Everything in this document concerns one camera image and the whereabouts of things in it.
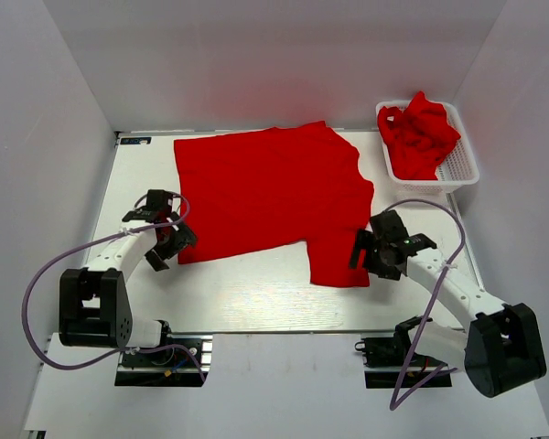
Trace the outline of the red t shirt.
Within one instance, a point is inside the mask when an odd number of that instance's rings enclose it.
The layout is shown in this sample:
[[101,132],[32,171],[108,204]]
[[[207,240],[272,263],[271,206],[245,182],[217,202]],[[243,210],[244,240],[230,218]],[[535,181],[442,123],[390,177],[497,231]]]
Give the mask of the red t shirt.
[[312,284],[367,287],[350,268],[358,230],[371,215],[373,183],[360,153],[323,122],[177,140],[180,192],[197,244],[181,264],[208,262],[302,241]]

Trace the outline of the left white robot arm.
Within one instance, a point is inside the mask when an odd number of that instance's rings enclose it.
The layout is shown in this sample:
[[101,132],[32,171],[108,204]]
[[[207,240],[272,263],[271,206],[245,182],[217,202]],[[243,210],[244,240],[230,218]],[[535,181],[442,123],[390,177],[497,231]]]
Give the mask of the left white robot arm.
[[167,364],[175,342],[168,323],[135,316],[126,284],[141,261],[156,272],[197,243],[197,236],[173,209],[174,192],[150,189],[122,218],[120,234],[80,269],[59,280],[59,339],[63,345],[143,348],[154,364]]

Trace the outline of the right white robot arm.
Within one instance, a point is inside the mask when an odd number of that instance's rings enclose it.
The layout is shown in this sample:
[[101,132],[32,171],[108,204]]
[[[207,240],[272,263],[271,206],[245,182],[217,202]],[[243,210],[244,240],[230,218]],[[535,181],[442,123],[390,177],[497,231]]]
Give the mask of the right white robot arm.
[[385,210],[359,230],[350,266],[380,279],[406,277],[425,288],[428,306],[440,303],[459,322],[454,329],[433,320],[430,311],[397,324],[391,337],[365,337],[355,346],[370,369],[400,367],[396,383],[453,371],[493,398],[545,376],[547,365],[534,311],[509,305],[461,273],[423,233],[412,235],[399,214]]

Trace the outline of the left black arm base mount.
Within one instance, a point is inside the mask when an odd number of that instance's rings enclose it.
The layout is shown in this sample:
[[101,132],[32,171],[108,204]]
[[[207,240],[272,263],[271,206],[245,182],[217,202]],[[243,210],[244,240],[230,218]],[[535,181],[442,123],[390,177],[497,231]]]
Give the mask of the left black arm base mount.
[[179,344],[187,351],[171,348],[153,354],[122,354],[116,374],[115,387],[136,388],[200,388],[204,379],[191,359],[200,365],[205,378],[210,371],[213,336],[171,334],[168,344]]

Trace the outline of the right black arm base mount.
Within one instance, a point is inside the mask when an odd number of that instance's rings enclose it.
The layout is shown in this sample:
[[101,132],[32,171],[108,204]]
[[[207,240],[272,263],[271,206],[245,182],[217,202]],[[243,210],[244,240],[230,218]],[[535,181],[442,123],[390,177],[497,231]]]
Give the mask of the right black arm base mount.
[[[362,355],[364,379],[367,390],[389,390],[397,383],[400,369],[410,348],[413,329],[421,317],[412,317],[398,324],[392,335],[370,333],[362,335],[354,350]],[[441,362],[428,356],[414,354],[404,375],[402,387],[412,388],[427,377]]]

